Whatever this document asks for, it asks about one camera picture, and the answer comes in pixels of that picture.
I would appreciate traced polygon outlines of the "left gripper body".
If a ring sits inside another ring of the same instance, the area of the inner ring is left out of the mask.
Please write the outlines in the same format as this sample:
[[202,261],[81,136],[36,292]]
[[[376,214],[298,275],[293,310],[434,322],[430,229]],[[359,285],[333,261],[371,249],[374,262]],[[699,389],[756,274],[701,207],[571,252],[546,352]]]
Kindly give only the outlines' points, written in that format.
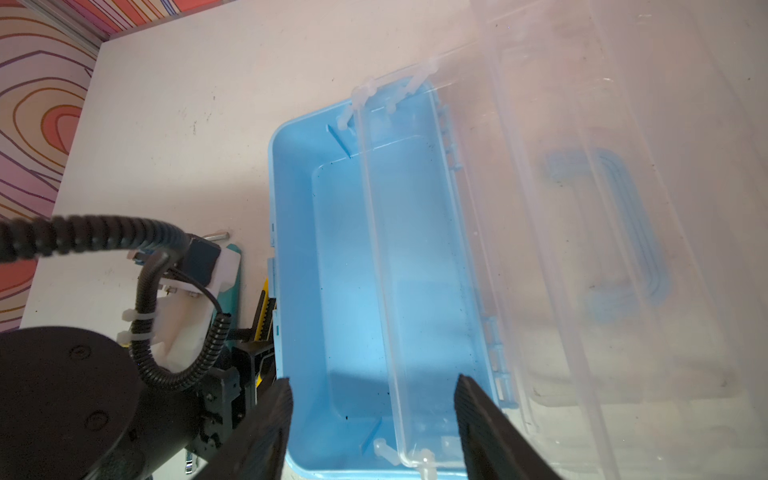
[[195,392],[202,412],[188,456],[210,461],[256,407],[275,379],[275,349],[270,342],[226,346]]

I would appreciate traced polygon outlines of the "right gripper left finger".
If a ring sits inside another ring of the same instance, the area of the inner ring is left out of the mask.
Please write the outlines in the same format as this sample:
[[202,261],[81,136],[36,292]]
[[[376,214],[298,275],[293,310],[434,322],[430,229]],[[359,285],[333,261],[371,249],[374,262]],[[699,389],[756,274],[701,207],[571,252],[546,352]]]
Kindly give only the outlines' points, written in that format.
[[277,379],[195,479],[280,479],[292,415],[289,379]]

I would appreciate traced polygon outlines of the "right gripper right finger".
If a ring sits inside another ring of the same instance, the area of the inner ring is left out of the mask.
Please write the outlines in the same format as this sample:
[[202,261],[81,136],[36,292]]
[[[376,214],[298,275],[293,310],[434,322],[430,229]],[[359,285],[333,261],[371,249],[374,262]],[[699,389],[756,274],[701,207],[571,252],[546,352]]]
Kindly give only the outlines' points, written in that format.
[[469,480],[559,480],[471,377],[458,376],[454,408]]

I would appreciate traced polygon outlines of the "yellow black utility knife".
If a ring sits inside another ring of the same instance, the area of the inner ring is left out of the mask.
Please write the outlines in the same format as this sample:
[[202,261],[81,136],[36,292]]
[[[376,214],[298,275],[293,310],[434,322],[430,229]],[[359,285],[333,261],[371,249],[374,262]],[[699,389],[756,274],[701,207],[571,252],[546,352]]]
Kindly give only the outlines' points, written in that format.
[[273,377],[274,370],[274,340],[273,340],[273,311],[275,310],[276,299],[269,294],[269,280],[265,280],[259,297],[259,304],[254,316],[252,325],[251,340],[262,346],[266,345],[267,350],[259,366],[259,372],[256,377],[256,388],[266,385],[266,381]]

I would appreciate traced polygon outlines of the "blue plastic toolbox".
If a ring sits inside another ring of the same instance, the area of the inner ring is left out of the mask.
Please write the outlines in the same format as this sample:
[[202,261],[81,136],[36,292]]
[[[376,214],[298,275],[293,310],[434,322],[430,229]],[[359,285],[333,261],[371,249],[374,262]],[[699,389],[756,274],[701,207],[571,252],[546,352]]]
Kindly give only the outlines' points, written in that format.
[[286,460],[463,479],[474,379],[564,479],[767,475],[767,5],[473,1],[270,143]]

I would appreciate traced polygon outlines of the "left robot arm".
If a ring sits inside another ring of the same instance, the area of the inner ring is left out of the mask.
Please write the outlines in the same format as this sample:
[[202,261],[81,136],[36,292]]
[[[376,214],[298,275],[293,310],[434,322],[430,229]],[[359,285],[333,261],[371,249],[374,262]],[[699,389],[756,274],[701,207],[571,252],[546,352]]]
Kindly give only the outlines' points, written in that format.
[[180,391],[146,385],[99,333],[37,327],[1,337],[5,479],[148,479],[182,451],[203,479],[277,479],[293,395],[278,380],[257,401],[219,378]]

